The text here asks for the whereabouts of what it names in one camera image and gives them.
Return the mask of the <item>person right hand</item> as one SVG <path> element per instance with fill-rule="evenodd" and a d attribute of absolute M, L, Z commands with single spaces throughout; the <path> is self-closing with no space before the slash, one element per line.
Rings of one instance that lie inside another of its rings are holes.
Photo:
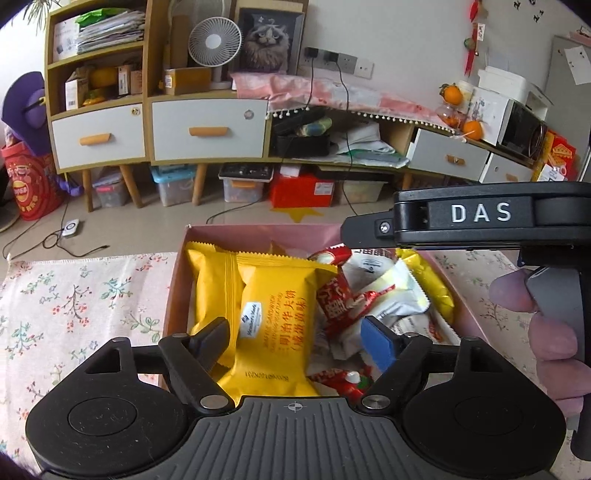
<path fill-rule="evenodd" d="M 575 359 L 578 341 L 564 322 L 544 317 L 526 288 L 530 273 L 517 270 L 493 281 L 490 300 L 514 312 L 532 313 L 528 338 L 536 358 L 537 376 L 547 395 L 566 418 L 582 412 L 590 393 L 590 367 Z"/>

